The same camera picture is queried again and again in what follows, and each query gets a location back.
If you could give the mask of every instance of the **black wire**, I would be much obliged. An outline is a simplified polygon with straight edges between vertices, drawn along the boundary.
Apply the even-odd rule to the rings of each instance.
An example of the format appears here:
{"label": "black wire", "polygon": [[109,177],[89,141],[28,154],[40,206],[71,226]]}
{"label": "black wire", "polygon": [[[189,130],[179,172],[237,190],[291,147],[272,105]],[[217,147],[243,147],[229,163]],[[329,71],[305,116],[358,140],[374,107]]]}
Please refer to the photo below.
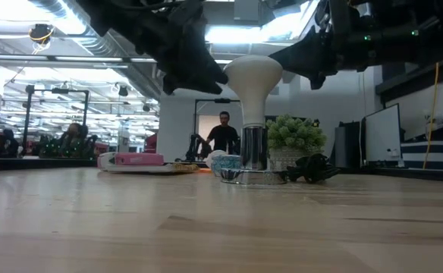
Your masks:
{"label": "black wire", "polygon": [[159,10],[161,8],[177,7],[177,6],[181,5],[180,2],[161,3],[161,4],[154,4],[154,5],[148,5],[148,6],[143,6],[143,7],[127,6],[127,5],[118,4],[115,2],[112,2],[112,4],[117,6],[118,8],[128,10],[128,11],[155,11],[155,10]]}

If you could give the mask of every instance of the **pink box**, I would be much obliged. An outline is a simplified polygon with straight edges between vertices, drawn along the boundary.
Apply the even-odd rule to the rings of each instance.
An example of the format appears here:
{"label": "pink box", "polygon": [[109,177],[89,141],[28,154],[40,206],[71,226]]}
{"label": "pink box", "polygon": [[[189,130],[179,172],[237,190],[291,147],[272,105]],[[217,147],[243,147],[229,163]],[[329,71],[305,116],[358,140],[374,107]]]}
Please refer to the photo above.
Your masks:
{"label": "pink box", "polygon": [[149,153],[119,152],[115,155],[115,164],[126,166],[163,166],[164,156]]}

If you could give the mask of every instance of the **exposed duct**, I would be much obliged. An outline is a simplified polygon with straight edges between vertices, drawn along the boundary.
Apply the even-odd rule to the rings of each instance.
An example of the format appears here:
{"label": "exposed duct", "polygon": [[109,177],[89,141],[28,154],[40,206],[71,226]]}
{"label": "exposed duct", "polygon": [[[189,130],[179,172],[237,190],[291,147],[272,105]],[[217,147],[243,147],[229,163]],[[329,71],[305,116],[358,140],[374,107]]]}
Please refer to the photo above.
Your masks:
{"label": "exposed duct", "polygon": [[[124,49],[117,43],[117,41],[107,33],[104,37],[98,36],[96,32],[90,26],[88,15],[81,9],[76,2],[70,0],[30,0],[36,7],[41,8],[56,18],[68,18],[76,17],[81,21],[86,29],[85,32],[78,36],[87,36],[86,39],[75,39],[80,46],[83,46],[88,52],[95,56],[102,57],[120,57],[128,56]],[[143,96],[159,99],[161,95],[161,87],[149,77],[143,73],[135,65],[129,66],[129,68],[115,68],[116,72],[123,74],[127,77],[132,85],[141,92]]]}

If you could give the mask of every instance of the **potted plant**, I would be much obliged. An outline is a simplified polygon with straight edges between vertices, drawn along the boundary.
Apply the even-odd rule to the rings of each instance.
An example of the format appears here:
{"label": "potted plant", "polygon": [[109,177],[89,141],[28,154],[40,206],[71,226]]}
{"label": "potted plant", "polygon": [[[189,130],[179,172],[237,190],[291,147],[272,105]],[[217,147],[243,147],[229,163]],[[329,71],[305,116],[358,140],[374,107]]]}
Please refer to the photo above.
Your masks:
{"label": "potted plant", "polygon": [[273,171],[285,171],[287,166],[295,166],[296,160],[322,152],[326,136],[313,121],[278,116],[275,121],[267,121],[270,165]]}

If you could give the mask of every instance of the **ceiling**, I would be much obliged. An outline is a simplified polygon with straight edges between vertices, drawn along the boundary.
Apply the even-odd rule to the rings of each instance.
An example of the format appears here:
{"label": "ceiling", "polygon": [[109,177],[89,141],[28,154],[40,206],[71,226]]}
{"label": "ceiling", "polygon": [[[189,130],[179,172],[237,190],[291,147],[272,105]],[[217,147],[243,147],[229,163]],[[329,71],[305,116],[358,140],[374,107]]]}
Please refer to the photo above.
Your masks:
{"label": "ceiling", "polygon": [[[204,4],[208,19],[217,22],[208,25],[206,40],[209,51],[220,65],[242,55],[269,55],[293,44],[308,24],[308,14],[312,16],[317,1],[302,4],[298,15],[277,18],[264,27],[233,26],[237,23],[233,15],[235,4],[234,1]],[[61,12],[52,9],[58,5]],[[0,0],[0,55],[144,58],[129,64],[0,59],[4,83],[2,128],[12,127],[18,136],[21,135],[25,115],[23,103],[27,99],[25,88],[29,84],[37,89],[88,89],[90,104],[86,122],[90,133],[99,135],[104,142],[115,143],[118,131],[128,127],[131,141],[142,144],[143,138],[159,128],[157,101],[163,96],[160,91],[163,74],[157,70],[156,63],[149,56],[139,56],[134,46],[115,31],[110,30],[105,37],[97,36],[87,22],[88,17],[74,0]],[[54,30],[47,46],[39,46],[28,35],[37,23],[50,24]],[[127,87],[128,96],[118,95],[121,86]],[[175,96],[210,95],[179,89]],[[224,87],[221,96],[232,98],[234,94]],[[81,121],[84,100],[83,93],[60,96],[50,92],[34,93],[29,131],[60,134],[72,121]]]}

